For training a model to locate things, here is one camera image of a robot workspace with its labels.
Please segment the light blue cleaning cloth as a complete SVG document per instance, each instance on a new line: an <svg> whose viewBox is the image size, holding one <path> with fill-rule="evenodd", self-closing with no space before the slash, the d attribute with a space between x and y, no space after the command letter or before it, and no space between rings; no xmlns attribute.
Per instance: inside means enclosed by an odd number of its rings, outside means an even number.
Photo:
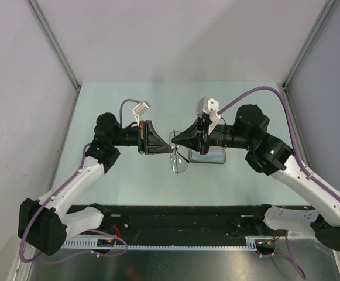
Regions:
<svg viewBox="0 0 340 281"><path fill-rule="evenodd" d="M221 150L213 150L206 155L199 153L192 153L190 156L191 162L202 162L202 163L224 163L225 153Z"/></svg>

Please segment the thin-framed sunglasses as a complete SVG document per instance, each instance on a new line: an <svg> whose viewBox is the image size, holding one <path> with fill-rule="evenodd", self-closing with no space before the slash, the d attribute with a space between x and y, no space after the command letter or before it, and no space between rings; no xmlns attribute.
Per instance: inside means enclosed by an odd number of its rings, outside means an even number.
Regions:
<svg viewBox="0 0 340 281"><path fill-rule="evenodd" d="M170 153L170 166L176 175L183 173L187 170L190 161L181 153L182 146L173 142L173 138L180 134L179 131L172 130L169 133L168 142L172 149Z"/></svg>

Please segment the black glasses case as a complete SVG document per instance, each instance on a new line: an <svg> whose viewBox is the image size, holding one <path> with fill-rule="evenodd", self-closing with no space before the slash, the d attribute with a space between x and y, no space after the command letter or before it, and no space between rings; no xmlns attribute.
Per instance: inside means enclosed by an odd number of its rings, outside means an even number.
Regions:
<svg viewBox="0 0 340 281"><path fill-rule="evenodd" d="M190 150L189 161L203 164L224 164L226 162L226 151L224 149L210 150L206 155Z"/></svg>

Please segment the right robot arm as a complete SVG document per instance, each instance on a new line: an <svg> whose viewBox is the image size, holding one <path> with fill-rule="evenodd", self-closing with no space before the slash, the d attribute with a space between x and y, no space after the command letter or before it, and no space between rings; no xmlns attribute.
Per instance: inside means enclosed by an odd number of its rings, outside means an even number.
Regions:
<svg viewBox="0 0 340 281"><path fill-rule="evenodd" d="M257 105L239 107L233 125L216 125L210 131L210 124L208 114L203 113L172 142L202 155L212 146L244 149L245 160L254 171L284 183L313 207L286 211L264 205L265 213L252 220L257 234L286 230L314 235L323 245L340 252L340 192L297 160L293 148L267 133L269 118Z"/></svg>

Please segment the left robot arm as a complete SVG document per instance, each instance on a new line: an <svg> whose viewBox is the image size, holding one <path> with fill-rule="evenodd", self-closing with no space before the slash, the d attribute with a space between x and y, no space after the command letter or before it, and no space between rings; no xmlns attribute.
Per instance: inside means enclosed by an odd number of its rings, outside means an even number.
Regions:
<svg viewBox="0 0 340 281"><path fill-rule="evenodd" d="M81 163L70 177L37 200L27 198L20 205L18 237L21 239L21 260L25 260L25 244L50 256L71 237L92 230L105 234L111 229L111 211L107 207L92 203L75 213L70 214L68 210L93 182L112 168L120 155L120 146L136 146L141 155L172 151L171 146L156 133L150 120L122 127L114 114L101 114L96 120L93 140L84 146Z"/></svg>

